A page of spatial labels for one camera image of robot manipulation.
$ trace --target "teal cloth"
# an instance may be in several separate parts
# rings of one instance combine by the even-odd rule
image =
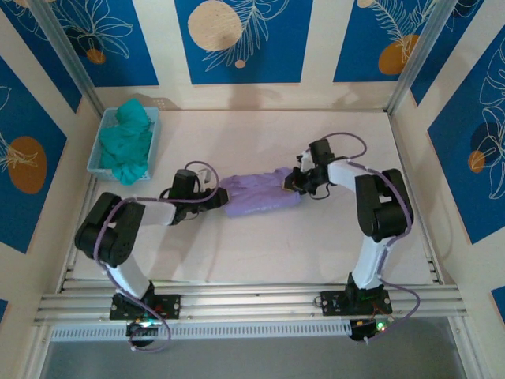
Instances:
[[[116,112],[119,125],[100,131],[101,167],[109,168],[124,186],[131,186],[148,169],[151,122],[142,104],[132,99]]]

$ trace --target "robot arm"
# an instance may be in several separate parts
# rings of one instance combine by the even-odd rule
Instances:
[[[326,139],[312,142],[309,149],[298,156],[300,167],[295,167],[284,182],[284,188],[300,194],[315,195],[325,184],[343,186],[356,193],[357,218],[364,234],[360,257],[349,274],[344,293],[322,293],[332,300],[327,315],[370,314],[373,305],[392,310],[380,280],[380,266],[385,249],[391,249],[391,240],[407,228],[405,214],[398,199],[383,180],[350,165],[346,157],[336,158]],[[383,171],[406,202],[413,218],[402,174],[396,169]]]
[[[228,193],[222,188],[218,188],[215,195],[203,202],[178,202],[181,199],[204,200],[214,191],[214,189],[201,189],[198,174],[189,170],[179,170],[170,192],[163,191],[161,195],[164,197],[168,193],[168,199],[173,199],[172,202],[133,201],[125,203],[118,210],[100,243],[99,260],[107,266],[109,274],[123,291],[127,291],[152,309],[163,310],[167,308],[168,303],[177,302],[180,298],[178,295],[155,295],[152,282],[140,270],[132,255],[137,233],[141,226],[175,225],[188,213],[205,212],[228,202]],[[93,252],[103,223],[120,201],[119,196],[103,193],[77,231],[75,245],[90,259],[94,259]],[[172,313],[165,312],[166,318],[177,318],[175,316],[178,312],[174,312],[173,309],[170,311]],[[113,297],[111,320],[141,319],[143,316],[145,316],[144,309],[132,303],[121,292]]]

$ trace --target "lavender fabric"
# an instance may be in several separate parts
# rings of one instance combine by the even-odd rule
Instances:
[[[282,188],[291,171],[283,167],[271,173],[235,175],[223,179],[219,186],[228,190],[230,195],[230,201],[224,206],[226,214],[229,217],[245,216],[297,205],[301,200],[300,194]]]

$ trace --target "gray floor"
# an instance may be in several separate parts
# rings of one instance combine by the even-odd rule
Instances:
[[[348,337],[175,340],[158,354],[126,343],[52,343],[44,379],[362,379],[465,377],[448,323],[415,319],[369,346]]]

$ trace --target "white vent strip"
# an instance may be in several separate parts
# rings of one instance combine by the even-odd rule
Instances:
[[[171,325],[174,340],[209,340],[231,338],[271,338],[302,336],[349,336],[349,321],[258,322],[240,324]],[[54,328],[51,341],[124,341],[125,325],[60,326]],[[168,331],[158,327],[143,339],[164,339]]]

